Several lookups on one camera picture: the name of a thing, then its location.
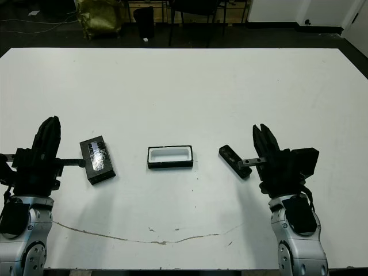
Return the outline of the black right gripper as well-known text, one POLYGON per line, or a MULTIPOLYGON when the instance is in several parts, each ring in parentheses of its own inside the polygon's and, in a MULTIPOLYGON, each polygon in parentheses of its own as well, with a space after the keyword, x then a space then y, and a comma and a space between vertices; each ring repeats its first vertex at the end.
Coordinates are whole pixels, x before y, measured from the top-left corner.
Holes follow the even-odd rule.
POLYGON ((259 188, 270 198, 297 194, 300 180, 292 169, 292 151, 280 150, 275 136, 265 124, 253 125, 252 136, 258 157, 238 161, 238 168, 256 167, 260 179, 259 188))

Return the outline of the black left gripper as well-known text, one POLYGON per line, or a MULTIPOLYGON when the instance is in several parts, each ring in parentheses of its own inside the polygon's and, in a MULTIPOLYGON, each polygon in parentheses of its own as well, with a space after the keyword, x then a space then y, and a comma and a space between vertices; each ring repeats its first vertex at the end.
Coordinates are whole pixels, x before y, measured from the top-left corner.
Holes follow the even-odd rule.
POLYGON ((58 116, 47 118, 34 137, 32 149, 19 148, 15 154, 1 154, 1 184, 12 187, 17 196, 50 196, 52 191, 59 189, 57 178, 65 166, 86 166, 83 159, 57 158, 60 141, 58 116))

